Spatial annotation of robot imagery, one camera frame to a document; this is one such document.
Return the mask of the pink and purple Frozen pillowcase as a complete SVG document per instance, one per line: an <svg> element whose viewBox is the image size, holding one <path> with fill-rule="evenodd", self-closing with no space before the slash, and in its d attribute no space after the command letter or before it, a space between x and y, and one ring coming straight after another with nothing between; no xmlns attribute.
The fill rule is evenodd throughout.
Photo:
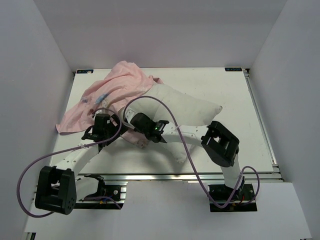
<svg viewBox="0 0 320 240"><path fill-rule="evenodd" d="M162 83L158 77L146 76L133 62L118 62L103 80L95 81L84 91L79 102L56 125L56 130L61 135L85 131L94 124L95 110L106 108L119 114L129 101Z"/></svg>

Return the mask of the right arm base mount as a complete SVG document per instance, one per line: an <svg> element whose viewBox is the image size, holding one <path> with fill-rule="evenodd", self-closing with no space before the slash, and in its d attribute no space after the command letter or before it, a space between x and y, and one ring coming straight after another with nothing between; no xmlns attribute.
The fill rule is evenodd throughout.
<svg viewBox="0 0 320 240"><path fill-rule="evenodd" d="M208 186L209 195L218 205L224 205L231 195L233 189L228 189L224 184L211 184ZM209 201L211 213L235 213L235 212L257 212L255 190L252 184L244 184L241 190L237 190L232 196L228 205L224 208L218 208Z"/></svg>

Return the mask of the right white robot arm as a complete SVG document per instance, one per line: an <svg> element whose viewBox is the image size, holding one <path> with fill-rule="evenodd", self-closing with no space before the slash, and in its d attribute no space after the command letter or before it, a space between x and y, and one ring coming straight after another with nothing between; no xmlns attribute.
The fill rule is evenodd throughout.
<svg viewBox="0 0 320 240"><path fill-rule="evenodd" d="M154 143L182 143L202 147L208 157L221 167L226 195L236 200L244 193L238 153L239 139L218 121L209 125L176 126L168 120L153 121L144 113L128 111L125 120L134 130Z"/></svg>

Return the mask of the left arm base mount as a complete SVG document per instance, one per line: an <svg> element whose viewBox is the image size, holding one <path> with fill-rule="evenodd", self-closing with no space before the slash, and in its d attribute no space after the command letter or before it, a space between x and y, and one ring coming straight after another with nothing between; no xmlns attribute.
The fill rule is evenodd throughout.
<svg viewBox="0 0 320 240"><path fill-rule="evenodd" d="M120 210L125 202L126 187L105 181L96 174L78 176L75 179L75 209Z"/></svg>

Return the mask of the white pillow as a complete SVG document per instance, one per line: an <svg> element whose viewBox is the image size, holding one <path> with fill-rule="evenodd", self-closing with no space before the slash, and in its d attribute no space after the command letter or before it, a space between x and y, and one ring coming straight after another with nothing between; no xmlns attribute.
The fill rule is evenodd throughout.
<svg viewBox="0 0 320 240"><path fill-rule="evenodd" d="M139 96L150 96L161 100L173 113L177 123L185 126L203 126L208 125L222 111L223 107L211 101L202 100L182 93L168 85L154 83L149 90L138 92L135 95L124 95L126 102L119 109L121 120L123 120L123 111L129 101ZM140 98L132 102L126 110L131 109L136 113L144 113L153 121L173 119L168 110L154 99ZM122 138L138 148L145 148L149 141L141 133L132 129L122 135ZM174 158L182 164L187 160L187 154L182 143L160 143Z"/></svg>

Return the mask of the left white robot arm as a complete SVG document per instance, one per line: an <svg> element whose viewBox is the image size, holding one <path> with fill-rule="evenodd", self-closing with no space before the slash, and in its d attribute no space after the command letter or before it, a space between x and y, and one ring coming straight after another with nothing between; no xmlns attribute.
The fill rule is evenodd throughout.
<svg viewBox="0 0 320 240"><path fill-rule="evenodd" d="M122 130L124 127L117 115L98 113L76 149L57 164L40 170L35 207L68 215L80 200L112 202L113 194L107 193L102 176L81 176L80 172L104 147L119 138Z"/></svg>

